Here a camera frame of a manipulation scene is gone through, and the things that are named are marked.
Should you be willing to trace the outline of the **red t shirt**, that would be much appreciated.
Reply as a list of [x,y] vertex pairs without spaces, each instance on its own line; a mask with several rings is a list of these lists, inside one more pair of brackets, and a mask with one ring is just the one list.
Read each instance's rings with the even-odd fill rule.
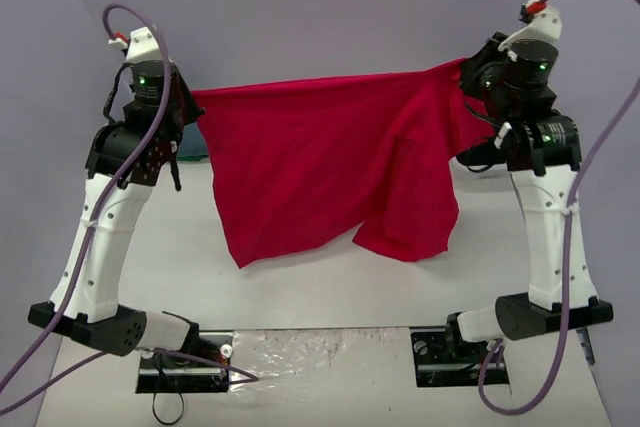
[[452,61],[428,70],[199,90],[198,127],[239,267],[356,245],[403,262],[446,251],[451,160],[490,135]]

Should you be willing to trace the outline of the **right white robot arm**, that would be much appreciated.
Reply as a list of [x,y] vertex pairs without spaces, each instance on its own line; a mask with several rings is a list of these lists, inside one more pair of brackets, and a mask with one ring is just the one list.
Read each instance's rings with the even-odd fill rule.
[[611,303],[601,299],[586,261],[577,195],[582,162],[575,122],[553,106],[548,78],[558,51],[548,41],[510,41],[495,33],[460,67],[460,88],[483,103],[476,118],[493,136],[458,154],[467,168],[503,164],[524,217],[531,273],[526,292],[498,297],[481,309],[448,316],[446,353],[465,360],[494,339],[522,340],[608,323]]

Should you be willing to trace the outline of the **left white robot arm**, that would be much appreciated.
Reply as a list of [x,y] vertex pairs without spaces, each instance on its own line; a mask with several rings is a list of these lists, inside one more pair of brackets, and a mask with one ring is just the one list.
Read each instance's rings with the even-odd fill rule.
[[63,276],[50,299],[31,306],[30,324],[111,355],[165,350],[179,365],[201,353],[197,323],[119,302],[119,286],[138,218],[163,165],[181,181],[177,149],[200,109],[172,63],[130,66],[134,99],[121,121],[110,119],[94,137],[85,164],[83,211]]

